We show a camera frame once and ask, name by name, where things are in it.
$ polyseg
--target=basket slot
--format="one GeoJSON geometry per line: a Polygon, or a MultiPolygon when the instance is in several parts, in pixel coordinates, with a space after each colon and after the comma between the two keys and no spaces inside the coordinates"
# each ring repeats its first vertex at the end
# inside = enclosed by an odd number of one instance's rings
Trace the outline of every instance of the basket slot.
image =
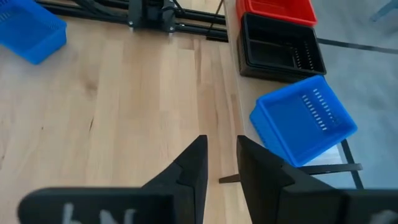
{"type": "Polygon", "coordinates": [[[339,125],[338,118],[317,88],[313,89],[312,93],[302,95],[302,100],[322,131],[330,130],[339,125]]]}

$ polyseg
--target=stacked baskets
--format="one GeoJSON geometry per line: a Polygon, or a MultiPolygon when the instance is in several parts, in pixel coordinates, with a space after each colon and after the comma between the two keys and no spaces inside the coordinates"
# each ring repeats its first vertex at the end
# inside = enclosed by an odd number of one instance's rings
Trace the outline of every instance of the stacked baskets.
{"type": "Polygon", "coordinates": [[[300,167],[353,134],[354,121],[321,76],[310,0],[236,0],[236,12],[241,75],[295,82],[256,101],[250,120],[264,146],[300,167]]]}
{"type": "Polygon", "coordinates": [[[296,82],[326,74],[310,0],[236,0],[236,12],[241,75],[296,82]]]}

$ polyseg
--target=black metal bracket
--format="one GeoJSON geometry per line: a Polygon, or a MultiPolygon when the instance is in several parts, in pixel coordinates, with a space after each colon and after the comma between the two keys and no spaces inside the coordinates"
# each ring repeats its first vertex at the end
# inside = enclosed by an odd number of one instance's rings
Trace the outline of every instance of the black metal bracket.
{"type": "MultiPolygon", "coordinates": [[[[347,159],[347,164],[328,164],[328,165],[318,165],[318,166],[303,166],[297,169],[308,175],[320,175],[320,174],[332,174],[338,172],[351,172],[353,176],[355,187],[357,189],[364,189],[361,178],[359,177],[358,171],[362,170],[362,165],[354,162],[353,156],[348,146],[347,140],[341,142],[345,157],[347,159]]],[[[237,183],[240,182],[239,174],[229,175],[227,177],[222,177],[218,180],[220,184],[237,183]]]]}
{"type": "MultiPolygon", "coordinates": [[[[320,174],[332,174],[337,172],[352,172],[362,170],[361,164],[330,164],[330,165],[318,165],[318,166],[303,166],[299,167],[299,170],[308,175],[320,175],[320,174]]],[[[240,182],[239,174],[230,175],[227,177],[220,178],[218,182],[220,184],[237,183],[240,182]]]]}

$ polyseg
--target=black cable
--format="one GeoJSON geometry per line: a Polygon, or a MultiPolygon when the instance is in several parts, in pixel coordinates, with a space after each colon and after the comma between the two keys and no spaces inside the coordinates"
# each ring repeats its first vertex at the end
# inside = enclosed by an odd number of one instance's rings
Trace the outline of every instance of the black cable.
{"type": "Polygon", "coordinates": [[[218,13],[219,13],[219,11],[220,11],[221,6],[223,5],[223,3],[224,3],[224,0],[221,0],[220,3],[218,4],[217,11],[216,11],[216,13],[214,14],[213,20],[212,20],[212,22],[211,22],[211,24],[210,24],[210,26],[209,26],[209,29],[207,30],[206,35],[209,35],[211,29],[213,28],[214,21],[216,20],[217,15],[218,15],[218,13]]]}

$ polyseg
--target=wooden table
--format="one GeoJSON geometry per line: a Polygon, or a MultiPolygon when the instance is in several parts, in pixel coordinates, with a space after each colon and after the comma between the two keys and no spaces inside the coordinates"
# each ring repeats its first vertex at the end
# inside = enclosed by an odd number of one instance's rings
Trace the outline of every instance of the wooden table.
{"type": "MultiPolygon", "coordinates": [[[[235,0],[225,0],[224,2],[229,47],[231,49],[234,64],[234,72],[231,75],[235,76],[237,83],[244,134],[253,141],[262,144],[256,130],[253,128],[253,125],[249,120],[249,115],[256,104],[256,100],[260,96],[282,88],[283,86],[286,86],[286,83],[242,77],[239,74],[236,39],[239,34],[240,21],[236,15],[235,2],[235,0]]],[[[333,146],[313,161],[310,161],[308,165],[341,164],[342,162],[337,146],[333,146]]]]}

